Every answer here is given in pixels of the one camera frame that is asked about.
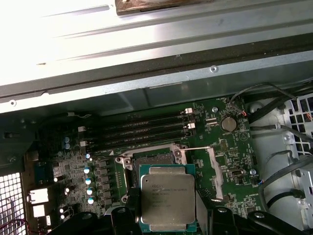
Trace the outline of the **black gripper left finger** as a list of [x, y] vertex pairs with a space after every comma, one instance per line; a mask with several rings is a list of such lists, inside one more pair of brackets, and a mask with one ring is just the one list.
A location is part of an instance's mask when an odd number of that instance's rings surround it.
[[125, 206], [98, 217], [91, 212], [80, 212], [52, 230], [54, 235], [141, 235], [137, 221], [141, 213], [141, 191], [129, 189]]

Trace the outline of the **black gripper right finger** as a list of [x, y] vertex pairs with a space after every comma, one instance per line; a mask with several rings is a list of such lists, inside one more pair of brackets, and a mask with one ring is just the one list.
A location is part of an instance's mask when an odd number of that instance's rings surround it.
[[204, 235], [302, 235], [303, 231], [264, 211], [246, 218], [216, 206], [205, 190], [196, 191], [196, 219]]

